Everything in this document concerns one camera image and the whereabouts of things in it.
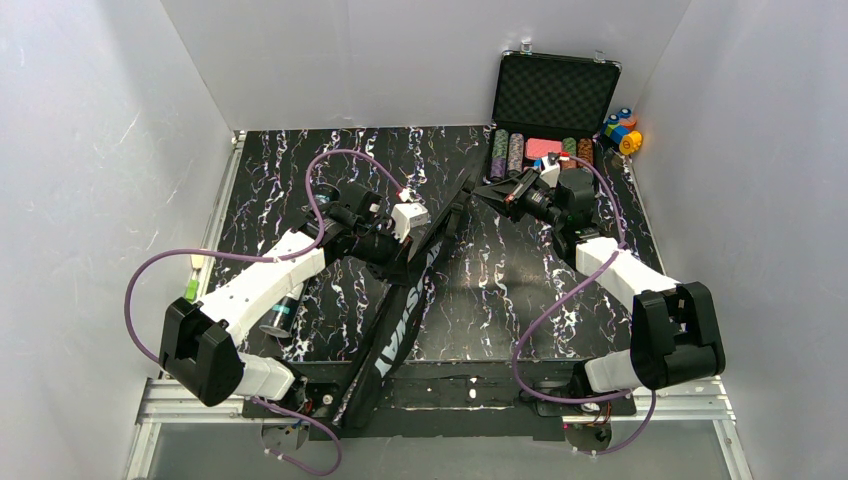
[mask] white panel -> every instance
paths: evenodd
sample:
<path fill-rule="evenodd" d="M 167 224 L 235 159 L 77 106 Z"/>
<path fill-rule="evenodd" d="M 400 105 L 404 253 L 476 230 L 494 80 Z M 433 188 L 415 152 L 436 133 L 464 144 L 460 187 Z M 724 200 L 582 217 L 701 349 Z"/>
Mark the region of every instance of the white panel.
<path fill-rule="evenodd" d="M 234 129 L 481 124 L 500 54 L 621 61 L 631 106 L 688 0 L 163 0 Z"/>
<path fill-rule="evenodd" d="M 488 123 L 500 55 L 522 38 L 543 53 L 603 50 L 624 66 L 611 107 L 632 106 L 688 3 L 350 0 L 354 121 Z"/>
<path fill-rule="evenodd" d="M 146 375 L 121 315 L 198 245 L 230 134 L 158 2 L 0 7 L 0 477 L 118 478 Z M 142 279 L 154 351 L 189 260 Z"/>
<path fill-rule="evenodd" d="M 233 130 L 349 125 L 345 0 L 163 0 Z"/>
<path fill-rule="evenodd" d="M 695 0 L 636 105 L 647 212 L 669 273 L 713 292 L 756 478 L 848 471 L 846 19 Z"/>

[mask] black case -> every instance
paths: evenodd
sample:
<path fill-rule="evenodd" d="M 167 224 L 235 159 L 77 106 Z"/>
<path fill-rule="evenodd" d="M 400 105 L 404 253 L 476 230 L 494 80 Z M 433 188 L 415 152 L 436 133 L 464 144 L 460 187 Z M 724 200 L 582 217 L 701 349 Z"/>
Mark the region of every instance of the black case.
<path fill-rule="evenodd" d="M 501 58 L 492 109 L 495 130 L 521 133 L 525 141 L 592 138 L 609 110 L 621 64 L 609 60 L 506 51 Z M 602 149 L 593 141 L 593 163 Z M 484 175 L 488 177 L 494 141 Z"/>

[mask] purple cable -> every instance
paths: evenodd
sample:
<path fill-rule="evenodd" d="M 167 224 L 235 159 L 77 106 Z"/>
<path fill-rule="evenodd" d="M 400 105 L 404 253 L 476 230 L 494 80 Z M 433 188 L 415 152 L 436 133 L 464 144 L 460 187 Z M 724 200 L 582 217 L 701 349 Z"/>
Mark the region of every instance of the purple cable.
<path fill-rule="evenodd" d="M 339 468 L 339 465 L 341 465 L 341 463 L 342 463 L 342 443 L 341 443 L 341 441 L 339 441 L 339 437 L 337 437 L 336 434 L 333 433 L 332 430 L 330 430 L 330 427 L 324 425 L 323 423 L 316 422 L 314 419 L 309 418 L 306 415 L 302 415 L 300 413 L 293 412 L 293 411 L 285 409 L 283 407 L 274 405 L 273 403 L 268 403 L 268 402 L 266 402 L 265 400 L 262 400 L 259 397 L 251 397 L 250 401 L 259 405 L 259 406 L 265 407 L 265 408 L 267 408 L 268 410 L 271 410 L 274 413 L 279 413 L 280 415 L 286 415 L 288 417 L 294 417 L 294 418 L 297 418 L 298 420 L 302 420 L 304 423 L 309 423 L 309 424 L 315 425 L 319 430 L 321 430 L 322 432 L 329 435 L 330 439 L 336 445 L 336 463 L 334 463 L 333 466 L 330 467 L 329 470 L 324 470 L 324 471 L 315 470 L 314 468 L 310 467 L 309 465 L 306 465 L 305 463 L 301 462 L 300 460 L 292 458 L 292 457 L 286 455 L 285 453 L 283 453 L 279 450 L 274 450 L 273 448 L 267 448 L 267 447 L 265 448 L 266 450 L 273 453 L 274 456 L 280 457 L 283 460 L 295 465 L 296 467 L 300 468 L 304 472 L 309 473 L 311 475 L 316 475 L 318 477 L 326 477 L 327 475 L 335 472 L 336 469 Z"/>
<path fill-rule="evenodd" d="M 334 155 L 334 154 L 350 154 L 350 155 L 353 155 L 354 157 L 360 158 L 362 160 L 365 160 L 365 161 L 371 163 L 372 165 L 374 165 L 377 168 L 378 171 L 380 171 L 381 173 L 383 173 L 384 175 L 386 175 L 389 178 L 389 181 L 391 181 L 391 183 L 398 189 L 398 192 L 403 191 L 403 186 L 401 186 L 401 184 L 398 183 L 397 180 L 395 180 L 395 178 L 392 176 L 392 174 L 389 173 L 389 171 L 386 170 L 385 167 L 380 165 L 376 160 L 369 157 L 368 155 L 365 155 L 362 152 L 357 152 L 356 150 L 346 150 L 346 149 L 330 150 L 330 151 L 324 152 L 321 155 L 318 155 L 317 157 L 313 158 L 312 161 L 309 162 L 309 166 L 306 168 L 306 180 L 305 180 L 306 197 L 309 200 L 309 206 L 312 207 L 312 212 L 315 214 L 315 217 L 318 219 L 318 236 L 315 237 L 315 241 L 312 242 L 311 245 L 304 248 L 303 250 L 300 250 L 298 252 L 294 252 L 294 253 L 291 253 L 291 254 L 288 254 L 288 255 L 283 255 L 283 256 L 280 256 L 280 257 L 257 257 L 257 256 L 252 256 L 252 255 L 239 255 L 239 254 L 235 254 L 235 253 L 211 252 L 211 251 L 208 251 L 208 250 L 201 250 L 199 248 L 180 248 L 180 249 L 176 249 L 176 250 L 168 250 L 168 251 L 165 251 L 165 252 L 162 252 L 162 253 L 159 253 L 157 255 L 150 257 L 144 263 L 142 263 L 138 267 L 138 269 L 135 271 L 135 273 L 133 273 L 132 277 L 130 277 L 130 281 L 129 281 L 129 283 L 127 283 L 127 291 L 124 294 L 124 323 L 126 324 L 127 332 L 129 332 L 130 338 L 132 339 L 135 346 L 138 347 L 138 349 L 141 351 L 141 353 L 143 353 L 147 358 L 152 360 L 157 365 L 159 364 L 159 357 L 157 357 L 153 352 L 150 351 L 150 349 L 148 349 L 146 346 L 144 346 L 144 344 L 141 343 L 141 339 L 138 338 L 138 334 L 136 333 L 135 328 L 133 327 L 132 316 L 130 314 L 130 306 L 132 305 L 132 294 L 133 294 L 133 290 L 135 289 L 135 284 L 136 284 L 136 282 L 138 282 L 138 279 L 139 279 L 139 277 L 141 277 L 141 274 L 144 273 L 145 270 L 147 270 L 147 267 L 149 267 L 150 265 L 153 265 L 154 263 L 158 262 L 159 260 L 162 260 L 163 258 L 173 257 L 175 255 L 203 255 L 203 256 L 206 256 L 206 257 L 221 258 L 221 259 L 225 259 L 225 260 L 237 260 L 237 261 L 254 262 L 254 263 L 272 263 L 272 262 L 280 262 L 280 261 L 284 261 L 284 260 L 291 260 L 292 258 L 296 258 L 296 257 L 299 257 L 301 255 L 304 255 L 304 254 L 310 252 L 312 249 L 317 247 L 321 243 L 321 239 L 324 238 L 324 219 L 321 217 L 321 212 L 320 212 L 320 210 L 318 210 L 318 204 L 315 202 L 315 196 L 312 194 L 312 183 L 311 183 L 311 181 L 312 181 L 312 169 L 315 167 L 315 165 L 318 162 L 320 162 L 320 161 L 324 160 L 325 158 L 329 157 L 330 155 Z M 341 445 L 341 442 L 339 441 L 339 438 L 336 436 L 336 434 L 334 434 L 333 431 L 330 430 L 327 426 L 307 417 L 306 415 L 301 415 L 300 413 L 293 412 L 291 410 L 287 410 L 287 409 L 282 408 L 282 407 L 278 407 L 276 405 L 268 403 L 268 402 L 266 402 L 266 401 L 264 401 L 260 398 L 257 398 L 257 397 L 251 398 L 251 401 L 253 403 L 255 403 L 257 405 L 261 405 L 261 406 L 263 406 L 263 407 L 265 407 L 268 410 L 271 410 L 273 412 L 276 412 L 276 413 L 279 413 L 279 414 L 282 414 L 282 415 L 288 415 L 288 416 L 291 416 L 291 417 L 295 417 L 295 418 L 298 418 L 298 419 L 303 420 L 305 422 L 309 422 L 312 425 L 315 425 L 317 428 L 319 428 L 324 433 L 326 433 L 327 435 L 330 436 L 330 438 L 333 440 L 333 443 L 336 445 L 336 452 L 337 452 L 336 463 L 332 466 L 332 468 L 330 468 L 329 470 L 324 471 L 324 472 L 315 470 L 312 467 L 309 467 L 308 465 L 306 465 L 306 464 L 304 464 L 304 463 L 302 463 L 302 462 L 300 462 L 300 461 L 298 461 L 294 458 L 291 458 L 287 455 L 282 454 L 281 452 L 274 451 L 275 455 L 282 456 L 282 458 L 285 461 L 294 464 L 298 468 L 300 468 L 303 471 L 308 472 L 312 475 L 326 476 L 326 475 L 329 475 L 329 474 L 335 472 L 336 469 L 339 468 L 339 465 L 342 462 L 342 445 Z"/>
<path fill-rule="evenodd" d="M 623 222 L 622 222 L 622 219 L 621 219 L 621 212 L 619 212 L 619 210 L 618 210 L 618 205 L 616 204 L 615 198 L 613 197 L 613 194 L 612 194 L 612 189 L 609 187 L 606 180 L 604 180 L 604 177 L 601 175 L 601 173 L 598 170 L 596 170 L 595 167 L 592 166 L 592 164 L 583 160 L 582 158 L 578 158 L 578 157 L 575 157 L 575 156 L 572 156 L 571 159 L 576 160 L 577 163 L 579 163 L 583 167 L 588 168 L 595 175 L 595 177 L 598 178 L 598 182 L 600 183 L 601 188 L 604 191 L 604 194 L 606 194 L 609 197 L 610 204 L 612 205 L 612 211 L 613 211 L 613 215 L 615 217 L 615 225 L 616 225 L 617 230 L 618 230 L 618 235 L 621 239 L 618 243 L 618 248 L 624 248 L 626 246 L 626 242 L 625 242 L 625 237 L 624 237 L 624 227 L 623 227 Z M 588 397 L 588 398 L 554 397 L 552 395 L 546 395 L 542 392 L 537 392 L 536 390 L 533 390 L 532 388 L 530 388 L 530 386 L 528 386 L 526 383 L 524 383 L 524 380 L 521 379 L 521 374 L 518 371 L 518 357 L 521 354 L 522 348 L 524 348 L 524 345 L 530 339 L 530 336 L 533 335 L 533 333 L 542 325 L 542 322 L 547 320 L 548 317 L 550 317 L 550 315 L 554 311 L 556 311 L 557 309 L 562 307 L 562 305 L 565 302 L 567 302 L 568 300 L 573 298 L 574 295 L 576 295 L 579 291 L 583 290 L 584 288 L 586 288 L 587 285 L 594 282 L 598 277 L 600 277 L 601 274 L 603 274 L 607 270 L 607 268 L 609 268 L 609 266 L 612 265 L 612 262 L 614 262 L 615 259 L 618 258 L 618 254 L 619 254 L 618 251 L 613 252 L 613 254 L 610 255 L 610 258 L 606 262 L 604 262 L 604 264 L 601 265 L 594 273 L 589 275 L 585 280 L 580 282 L 576 287 L 574 287 L 568 293 L 563 295 L 562 298 L 560 298 L 559 300 L 554 302 L 554 304 L 551 305 L 547 310 L 545 310 L 545 312 L 542 313 L 542 315 L 539 318 L 537 318 L 536 320 L 533 321 L 533 323 L 530 324 L 530 327 L 527 328 L 527 331 L 524 332 L 524 334 L 518 340 L 518 343 L 515 346 L 515 350 L 512 353 L 512 376 L 513 376 L 513 378 L 515 378 L 516 383 L 518 383 L 518 385 L 521 387 L 522 390 L 524 390 L 525 392 L 529 393 L 530 395 L 532 395 L 536 398 L 539 398 L 539 399 L 542 399 L 542 400 L 545 400 L 545 401 L 548 401 L 548 402 L 564 403 L 564 404 L 570 404 L 570 405 L 582 404 L 582 403 L 588 403 L 588 402 L 604 402 L 604 401 L 609 401 L 609 400 L 613 400 L 613 399 L 616 399 L 616 398 L 619 398 L 619 397 L 626 396 L 630 393 L 629 390 L 621 390 L 621 391 L 618 391 L 618 392 L 607 393 L 605 395 L 599 395 L 597 397 Z M 638 437 L 639 434 L 642 433 L 642 431 L 648 425 L 648 421 L 651 419 L 651 416 L 653 416 L 654 408 L 656 407 L 656 399 L 657 399 L 656 392 L 652 392 L 652 393 L 653 393 L 653 396 L 652 396 L 652 401 L 651 401 L 651 408 L 648 410 L 648 414 L 645 416 L 645 420 L 642 422 L 642 424 L 639 426 L 639 428 L 636 430 L 636 432 L 634 432 L 633 435 L 630 436 L 630 438 L 628 438 L 627 440 L 622 442 L 620 445 L 617 445 L 616 447 L 613 447 L 609 450 L 605 450 L 604 454 L 613 453 L 613 452 L 617 452 L 618 450 L 621 450 L 622 448 L 626 447 L 627 445 L 632 443 L 634 440 L 636 440 L 636 437 Z"/>

